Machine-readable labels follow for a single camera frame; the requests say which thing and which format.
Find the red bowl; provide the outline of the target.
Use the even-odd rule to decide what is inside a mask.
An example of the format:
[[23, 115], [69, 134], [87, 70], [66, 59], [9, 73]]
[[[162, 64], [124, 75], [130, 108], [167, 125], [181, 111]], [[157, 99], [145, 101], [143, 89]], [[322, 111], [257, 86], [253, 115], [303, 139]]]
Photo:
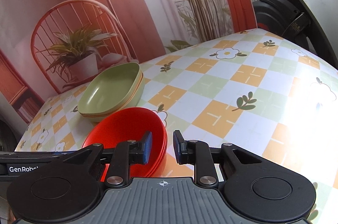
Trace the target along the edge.
[[[94, 143], [103, 144], [104, 148], [114, 148], [123, 141], [139, 141], [146, 131], [153, 137], [166, 131], [167, 113], [143, 107], [130, 107], [113, 113], [101, 121], [86, 137], [83, 147]], [[131, 166], [130, 176], [146, 177], [149, 164]]]
[[166, 161], [167, 161], [167, 138], [165, 138], [164, 143], [163, 143], [163, 148], [162, 152], [158, 158], [158, 161], [155, 165], [155, 167], [151, 170], [151, 172], [148, 174], [148, 178], [153, 178], [153, 177], [160, 177], [162, 175], [162, 172], [166, 166]]
[[147, 171], [146, 178], [162, 175], [167, 161], [167, 144], [168, 136], [166, 132], [154, 135], [148, 162], [150, 169]]

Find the printed room backdrop cloth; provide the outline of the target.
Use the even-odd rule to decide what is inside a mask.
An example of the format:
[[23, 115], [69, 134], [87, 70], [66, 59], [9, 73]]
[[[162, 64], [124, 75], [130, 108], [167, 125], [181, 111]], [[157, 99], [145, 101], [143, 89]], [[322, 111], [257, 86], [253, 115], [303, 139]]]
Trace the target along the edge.
[[114, 64], [255, 26], [252, 0], [1, 0], [1, 96], [29, 123]]

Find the black exercise bike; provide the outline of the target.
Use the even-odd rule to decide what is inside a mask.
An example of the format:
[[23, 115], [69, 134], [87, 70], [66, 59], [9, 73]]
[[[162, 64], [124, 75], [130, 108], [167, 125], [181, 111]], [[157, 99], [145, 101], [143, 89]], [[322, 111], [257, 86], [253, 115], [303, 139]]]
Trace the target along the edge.
[[253, 2], [259, 28], [283, 37], [337, 68], [337, 56], [315, 15], [304, 0], [256, 0]]

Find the floral checkered tablecloth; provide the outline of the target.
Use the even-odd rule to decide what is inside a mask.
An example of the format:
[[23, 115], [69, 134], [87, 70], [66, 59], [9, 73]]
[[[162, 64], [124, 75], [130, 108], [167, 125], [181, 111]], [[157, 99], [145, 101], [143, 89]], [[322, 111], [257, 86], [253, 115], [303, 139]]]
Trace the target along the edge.
[[[127, 63], [116, 53], [101, 70]], [[176, 163], [172, 133], [219, 147], [238, 145], [307, 177], [317, 193], [310, 223], [337, 222], [337, 70], [304, 48], [261, 29], [189, 45], [139, 64], [138, 106], [167, 113], [167, 161], [154, 198], [119, 202], [146, 223], [197, 223], [200, 213], [160, 205], [169, 177], [191, 176]]]

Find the large green square plate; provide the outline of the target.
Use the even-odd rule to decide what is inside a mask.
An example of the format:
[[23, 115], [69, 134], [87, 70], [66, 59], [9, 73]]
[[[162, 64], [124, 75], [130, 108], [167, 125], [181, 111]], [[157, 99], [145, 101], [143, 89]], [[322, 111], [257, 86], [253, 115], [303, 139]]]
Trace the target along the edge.
[[78, 105], [83, 116], [105, 116], [126, 107], [134, 107], [144, 91], [144, 75], [138, 63], [108, 68], [87, 86]]

